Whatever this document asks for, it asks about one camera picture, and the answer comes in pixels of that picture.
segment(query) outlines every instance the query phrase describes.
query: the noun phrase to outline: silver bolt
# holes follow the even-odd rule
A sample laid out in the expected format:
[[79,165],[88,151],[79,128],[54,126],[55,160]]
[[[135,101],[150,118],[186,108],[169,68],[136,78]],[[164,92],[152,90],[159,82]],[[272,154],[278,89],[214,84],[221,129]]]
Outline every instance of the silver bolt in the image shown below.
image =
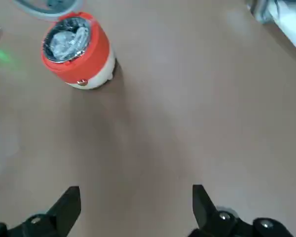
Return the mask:
[[226,213],[226,212],[221,212],[221,213],[219,214],[219,217],[222,218],[223,220],[229,220],[229,219],[230,219],[229,214]]
[[263,225],[263,227],[265,228],[272,228],[273,224],[272,222],[270,222],[269,220],[261,220],[261,225]]
[[40,221],[40,218],[39,217],[34,217],[32,220],[31,220],[31,223],[32,224],[36,224],[37,222]]

